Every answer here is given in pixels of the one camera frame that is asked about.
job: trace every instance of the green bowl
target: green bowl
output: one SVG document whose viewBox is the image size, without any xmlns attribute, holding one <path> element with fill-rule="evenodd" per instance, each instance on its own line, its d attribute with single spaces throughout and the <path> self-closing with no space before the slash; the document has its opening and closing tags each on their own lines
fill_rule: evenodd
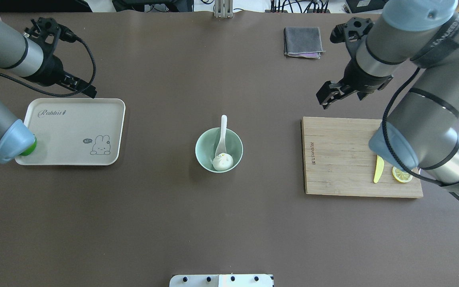
<svg viewBox="0 0 459 287">
<path fill-rule="evenodd" d="M 212 165 L 211 160 L 215 156 L 215 149 L 217 149 L 217 144 L 219 144 L 219 139 L 221 138 L 221 128 L 213 128 L 204 132 L 199 136 L 196 142 L 196 159 L 199 164 L 213 173 L 221 174 L 226 171 L 234 169 L 240 160 L 242 159 L 242 154 L 244 153 L 244 145 L 242 145 L 242 140 L 230 129 L 226 129 L 226 153 L 233 157 L 233 166 L 225 171 L 217 171 Z"/>
</svg>

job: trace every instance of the black box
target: black box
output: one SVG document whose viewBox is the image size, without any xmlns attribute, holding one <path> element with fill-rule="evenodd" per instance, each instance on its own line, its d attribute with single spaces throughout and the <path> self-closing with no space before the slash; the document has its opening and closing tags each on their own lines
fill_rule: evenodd
<svg viewBox="0 0 459 287">
<path fill-rule="evenodd" d="M 346 0 L 346 5 L 352 13 L 383 9 L 388 0 Z"/>
</svg>

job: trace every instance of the lemon slice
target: lemon slice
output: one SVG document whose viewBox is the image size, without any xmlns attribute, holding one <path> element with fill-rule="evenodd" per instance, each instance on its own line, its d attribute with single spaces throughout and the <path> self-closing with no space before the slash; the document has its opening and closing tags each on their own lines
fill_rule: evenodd
<svg viewBox="0 0 459 287">
<path fill-rule="evenodd" d="M 406 173 L 401 169 L 397 169 L 396 167 L 392 167 L 392 176 L 394 176 L 397 181 L 402 183 L 407 183 L 413 178 L 411 174 Z"/>
</svg>

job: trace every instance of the green bottle cap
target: green bottle cap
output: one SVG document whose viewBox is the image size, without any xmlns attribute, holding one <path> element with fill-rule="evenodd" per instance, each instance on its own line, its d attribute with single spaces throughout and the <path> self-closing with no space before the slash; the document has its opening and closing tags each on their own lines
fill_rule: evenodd
<svg viewBox="0 0 459 287">
<path fill-rule="evenodd" d="M 35 137 L 35 142 L 33 142 L 33 144 L 28 147 L 23 153 L 21 153 L 20 155 L 22 156 L 27 156 L 27 155 L 30 155 L 34 150 L 35 148 L 37 147 L 37 138 Z"/>
</svg>

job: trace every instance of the metal bracket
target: metal bracket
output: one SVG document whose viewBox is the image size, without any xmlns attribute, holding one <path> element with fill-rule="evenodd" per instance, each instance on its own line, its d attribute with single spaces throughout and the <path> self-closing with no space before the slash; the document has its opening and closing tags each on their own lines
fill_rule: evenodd
<svg viewBox="0 0 459 287">
<path fill-rule="evenodd" d="M 215 18 L 233 18 L 233 0 L 214 0 Z"/>
<path fill-rule="evenodd" d="M 373 24 L 370 18 L 353 17 L 348 22 L 335 26 L 330 34 L 330 41 L 334 44 L 344 42 L 350 56 L 355 58 L 360 41 L 366 39 Z"/>
<path fill-rule="evenodd" d="M 169 287 L 273 287 L 269 274 L 175 275 Z"/>
</svg>

